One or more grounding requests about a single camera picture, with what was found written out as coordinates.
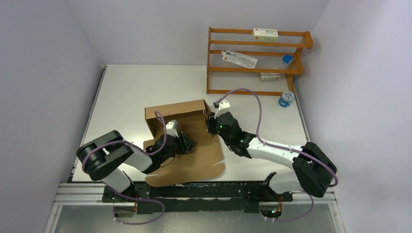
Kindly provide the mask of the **brown cardboard box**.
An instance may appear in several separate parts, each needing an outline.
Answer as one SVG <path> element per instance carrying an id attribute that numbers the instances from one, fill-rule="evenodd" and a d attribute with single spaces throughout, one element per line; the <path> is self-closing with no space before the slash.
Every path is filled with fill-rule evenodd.
<path id="1" fill-rule="evenodd" d="M 168 136 L 160 152 L 160 167 L 150 169 L 145 181 L 153 187 L 198 182 L 219 177 L 225 170 L 223 151 L 217 135 L 207 131 L 207 118 L 211 112 L 205 100 L 145 108 L 145 120 L 153 139 L 143 146 L 149 152 L 159 149 L 163 142 L 164 127 L 156 118 L 159 111 L 165 122 L 177 121 L 177 137 Z"/>

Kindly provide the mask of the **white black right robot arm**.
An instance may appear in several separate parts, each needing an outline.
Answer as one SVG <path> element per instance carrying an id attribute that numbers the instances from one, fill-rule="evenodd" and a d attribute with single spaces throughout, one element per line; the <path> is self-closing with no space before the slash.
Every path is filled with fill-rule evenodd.
<path id="1" fill-rule="evenodd" d="M 289 191 L 304 191 L 322 198 L 328 188 L 336 184 L 336 166 L 315 143 L 290 146 L 260 140 L 256 134 L 242 130 L 230 112 L 220 116 L 209 113 L 206 125 L 208 132 L 220 136 L 237 156 L 263 159 L 289 169 L 283 173 L 272 172 L 265 179 L 262 195 L 268 201 Z"/>

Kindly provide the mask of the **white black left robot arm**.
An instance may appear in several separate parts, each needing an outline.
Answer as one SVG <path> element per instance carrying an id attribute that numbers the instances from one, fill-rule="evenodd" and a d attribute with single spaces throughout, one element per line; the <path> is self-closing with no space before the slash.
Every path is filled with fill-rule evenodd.
<path id="1" fill-rule="evenodd" d="M 143 150 L 113 130 L 79 147 L 76 156 L 91 180 L 110 186 L 117 198 L 127 202 L 134 197 L 135 188 L 131 179 L 119 169 L 120 165 L 127 164 L 149 174 L 169 158 L 190 153 L 195 146 L 194 140 L 179 132 L 176 137 L 162 135 Z"/>

